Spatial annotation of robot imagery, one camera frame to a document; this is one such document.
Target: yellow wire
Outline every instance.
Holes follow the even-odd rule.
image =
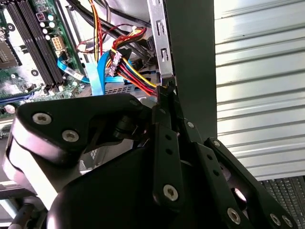
[[[140,73],[137,72],[137,70],[135,70],[129,63],[128,61],[125,59],[125,58],[122,58],[123,61],[126,63],[126,65],[137,75],[139,76],[142,80],[144,80],[146,83],[148,83],[150,86],[153,86],[153,87],[157,87],[157,85],[149,82],[147,79],[145,79]]]
[[[111,62],[111,59],[109,59],[109,60],[107,61],[106,67],[110,64],[110,62]]]
[[[94,37],[94,40],[95,40],[95,53],[94,53],[94,58],[95,58],[96,61],[98,61],[99,50],[98,50],[98,25],[97,25],[98,20],[97,20],[97,11],[95,9],[93,1],[89,0],[89,3],[91,4],[93,16],[94,16],[94,21],[95,21],[95,37]]]

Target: ram slot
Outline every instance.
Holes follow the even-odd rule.
[[[39,26],[36,17],[32,11],[32,8],[28,2],[28,0],[22,0],[18,2],[19,8],[29,25],[30,31],[33,34],[38,47],[40,48],[42,55],[45,61],[48,63],[49,70],[51,72],[51,76],[53,76],[56,84],[63,84],[64,80],[62,78],[62,73],[57,67],[57,63],[55,61],[54,56],[52,55],[53,50],[49,47],[47,41],[44,38],[44,35],[41,31],[41,27]]]
[[[23,18],[21,17],[15,3],[8,3],[7,10],[10,13],[10,16],[12,17],[13,21],[15,22],[15,25],[24,40],[24,43],[32,56],[32,59],[35,63],[35,65],[38,68],[38,71],[40,72],[43,81],[46,83],[47,86],[52,87],[54,85],[54,82],[52,80],[52,77],[50,76],[48,69],[46,67],[46,64],[41,59],[41,54],[39,53],[36,44],[34,43],[27,26],[24,23]]]

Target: corrugated metal wall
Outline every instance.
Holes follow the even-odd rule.
[[[305,175],[305,0],[215,0],[219,139],[259,180]]]

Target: metal expansion slot cover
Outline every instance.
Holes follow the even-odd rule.
[[[147,0],[161,78],[172,77],[173,66],[163,0]]]

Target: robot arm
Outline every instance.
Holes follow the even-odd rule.
[[[18,109],[5,172],[41,198],[48,228],[297,228],[220,141],[201,139],[173,88],[157,94],[152,109],[128,94]],[[125,138],[139,145],[80,175],[82,154]]]

